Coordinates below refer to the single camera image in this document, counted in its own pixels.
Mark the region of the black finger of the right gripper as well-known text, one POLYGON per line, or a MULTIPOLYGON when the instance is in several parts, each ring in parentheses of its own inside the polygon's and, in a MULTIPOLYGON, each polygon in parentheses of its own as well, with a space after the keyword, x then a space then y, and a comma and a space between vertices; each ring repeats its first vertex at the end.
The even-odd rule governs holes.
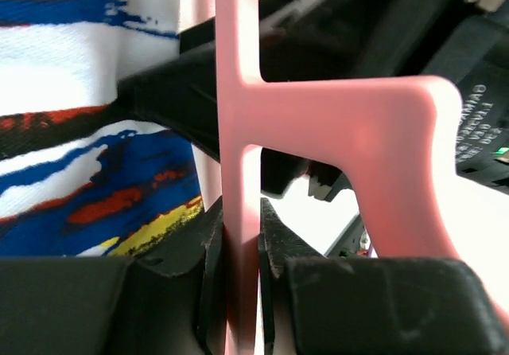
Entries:
POLYGON ((115 103, 135 119, 175 130, 220 160, 213 48, 186 52, 121 81, 115 103))

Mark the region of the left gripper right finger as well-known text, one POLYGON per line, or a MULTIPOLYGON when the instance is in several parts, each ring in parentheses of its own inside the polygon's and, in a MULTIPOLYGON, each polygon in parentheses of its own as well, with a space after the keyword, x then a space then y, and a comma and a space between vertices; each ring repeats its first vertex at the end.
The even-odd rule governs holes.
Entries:
POLYGON ((327 258, 261 201, 266 354, 505 354, 480 279, 449 258, 327 258))

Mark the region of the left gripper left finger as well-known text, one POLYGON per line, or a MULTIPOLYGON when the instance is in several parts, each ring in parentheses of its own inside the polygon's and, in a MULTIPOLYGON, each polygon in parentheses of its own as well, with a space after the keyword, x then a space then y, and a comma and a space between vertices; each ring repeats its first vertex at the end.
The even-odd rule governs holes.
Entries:
POLYGON ((1 262, 4 354, 222 354, 220 201, 139 257, 1 262))

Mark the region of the blue patterned trousers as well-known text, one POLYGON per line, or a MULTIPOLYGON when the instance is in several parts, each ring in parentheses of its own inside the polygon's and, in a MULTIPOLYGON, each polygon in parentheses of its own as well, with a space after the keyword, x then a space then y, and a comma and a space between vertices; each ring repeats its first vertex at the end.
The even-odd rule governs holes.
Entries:
POLYGON ((136 255, 203 208, 189 142, 117 103, 180 0, 1 0, 1 253, 136 255))

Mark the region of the pink plastic hanger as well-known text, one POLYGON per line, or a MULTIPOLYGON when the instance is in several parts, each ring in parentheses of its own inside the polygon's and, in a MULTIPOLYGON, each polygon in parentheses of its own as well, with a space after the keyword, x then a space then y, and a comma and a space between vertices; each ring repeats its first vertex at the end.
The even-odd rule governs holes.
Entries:
POLYGON ((255 349, 260 152, 342 169, 381 256, 462 258, 455 172, 461 100, 436 76, 267 83, 258 0, 216 0, 216 82, 223 220, 230 256, 227 352, 255 349))

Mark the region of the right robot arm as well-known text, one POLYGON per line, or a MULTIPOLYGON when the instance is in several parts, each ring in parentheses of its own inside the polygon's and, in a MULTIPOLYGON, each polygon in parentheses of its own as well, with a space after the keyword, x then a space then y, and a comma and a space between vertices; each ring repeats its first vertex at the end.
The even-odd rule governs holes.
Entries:
MULTIPOLYGON (((508 0, 259 0, 266 82, 440 76, 462 111, 457 173, 508 194, 508 0)), ((117 116, 171 127, 219 161, 214 20, 181 57, 122 80, 117 116)))

